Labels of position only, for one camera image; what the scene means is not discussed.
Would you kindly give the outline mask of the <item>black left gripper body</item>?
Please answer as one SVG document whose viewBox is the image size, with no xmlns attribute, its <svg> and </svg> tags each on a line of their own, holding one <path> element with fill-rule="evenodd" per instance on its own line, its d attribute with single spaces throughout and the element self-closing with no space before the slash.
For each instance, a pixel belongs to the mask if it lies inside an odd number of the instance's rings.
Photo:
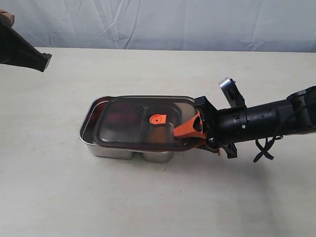
<svg viewBox="0 0 316 237">
<path fill-rule="evenodd" d="M 52 55 L 41 53 L 8 24 L 0 23 L 0 63 L 44 72 Z"/>
</svg>

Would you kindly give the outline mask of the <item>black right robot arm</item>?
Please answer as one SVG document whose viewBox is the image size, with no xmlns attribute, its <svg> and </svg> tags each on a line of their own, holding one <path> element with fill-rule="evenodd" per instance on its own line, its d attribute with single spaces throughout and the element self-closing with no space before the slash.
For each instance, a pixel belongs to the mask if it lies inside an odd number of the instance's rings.
<svg viewBox="0 0 316 237">
<path fill-rule="evenodd" d="M 174 129 L 176 138 L 198 138 L 206 150 L 223 149 L 228 158 L 237 157 L 236 143 L 254 140 L 261 157 L 273 160 L 269 149 L 284 135 L 306 134 L 316 130 L 315 86 L 291 94 L 284 100 L 247 107 L 233 84 L 222 89 L 230 108 L 217 110 L 202 96 L 195 99 L 198 113 Z"/>
</svg>

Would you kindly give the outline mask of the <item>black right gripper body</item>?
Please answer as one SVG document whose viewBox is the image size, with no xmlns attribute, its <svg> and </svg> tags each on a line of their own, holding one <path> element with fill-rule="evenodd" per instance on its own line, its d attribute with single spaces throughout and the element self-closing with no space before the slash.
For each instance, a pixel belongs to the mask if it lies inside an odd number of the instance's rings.
<svg viewBox="0 0 316 237">
<path fill-rule="evenodd" d="M 205 96 L 195 98 L 194 107 L 200 112 L 205 140 L 216 143 L 227 158 L 237 157 L 235 143 L 246 125 L 246 108 L 216 109 Z"/>
</svg>

